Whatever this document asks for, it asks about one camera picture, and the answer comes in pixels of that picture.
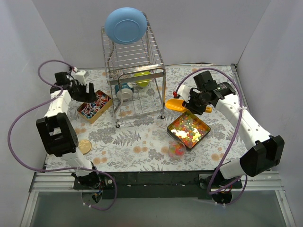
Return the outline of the yellow plastic scoop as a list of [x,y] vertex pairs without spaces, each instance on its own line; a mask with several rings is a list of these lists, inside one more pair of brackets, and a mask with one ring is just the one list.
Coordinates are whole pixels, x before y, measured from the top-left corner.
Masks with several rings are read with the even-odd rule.
[[180,99],[169,99],[166,103],[165,103],[165,107],[167,109],[173,110],[173,111],[177,111],[180,113],[184,113],[186,111],[190,111],[193,114],[198,114],[198,115],[202,115],[203,112],[198,112],[195,110],[189,110],[187,108],[185,108],[183,106],[184,101],[180,100]]

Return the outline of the gold tin of small items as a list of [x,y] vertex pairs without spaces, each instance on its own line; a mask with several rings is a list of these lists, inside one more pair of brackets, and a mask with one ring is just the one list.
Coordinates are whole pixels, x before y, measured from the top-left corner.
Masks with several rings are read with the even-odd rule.
[[93,124],[111,105],[112,97],[101,90],[95,93],[97,100],[92,103],[82,103],[77,112],[82,118]]

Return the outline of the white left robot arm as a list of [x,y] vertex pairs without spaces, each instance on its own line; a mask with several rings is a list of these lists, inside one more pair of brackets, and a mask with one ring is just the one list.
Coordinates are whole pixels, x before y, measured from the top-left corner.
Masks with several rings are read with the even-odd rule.
[[97,100],[94,85],[86,83],[86,74],[84,70],[55,74],[56,83],[50,88],[53,101],[44,117],[36,121],[36,126],[46,152],[74,167],[72,176],[80,185],[96,189],[101,178],[94,164],[81,153],[77,133],[67,116],[71,100],[86,103]]

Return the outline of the gold round jar lid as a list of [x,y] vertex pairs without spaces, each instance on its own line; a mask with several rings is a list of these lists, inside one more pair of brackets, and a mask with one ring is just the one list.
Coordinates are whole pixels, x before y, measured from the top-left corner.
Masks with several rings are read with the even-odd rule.
[[89,140],[79,141],[79,150],[82,154],[88,154],[92,149],[92,144]]

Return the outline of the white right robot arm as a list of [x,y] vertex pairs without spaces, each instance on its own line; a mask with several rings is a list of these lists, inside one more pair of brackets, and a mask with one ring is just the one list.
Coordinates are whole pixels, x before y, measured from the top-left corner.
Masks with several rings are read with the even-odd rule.
[[216,184],[225,188],[243,175],[254,177],[277,166],[285,141],[280,135],[273,136],[253,118],[243,106],[243,97],[231,77],[226,76],[229,82],[217,83],[211,71],[212,68],[202,68],[191,73],[196,87],[188,88],[180,82],[174,97],[181,97],[183,106],[198,115],[204,113],[208,105],[212,105],[235,129],[230,143],[234,142],[237,135],[244,142],[247,152],[227,163],[221,160],[209,180],[208,187]]

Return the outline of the square tin of star candies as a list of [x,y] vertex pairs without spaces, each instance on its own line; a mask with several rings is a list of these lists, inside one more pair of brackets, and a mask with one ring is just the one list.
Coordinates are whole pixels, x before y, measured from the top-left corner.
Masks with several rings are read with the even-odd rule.
[[190,111],[185,111],[168,127],[167,133],[173,139],[182,142],[187,152],[194,149],[211,128]]

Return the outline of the clear plastic jar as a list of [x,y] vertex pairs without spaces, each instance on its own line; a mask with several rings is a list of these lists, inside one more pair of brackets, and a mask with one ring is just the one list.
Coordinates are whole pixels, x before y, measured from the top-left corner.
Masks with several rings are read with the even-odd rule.
[[169,144],[168,155],[174,160],[181,159],[184,156],[185,151],[185,145],[180,141],[175,140]]

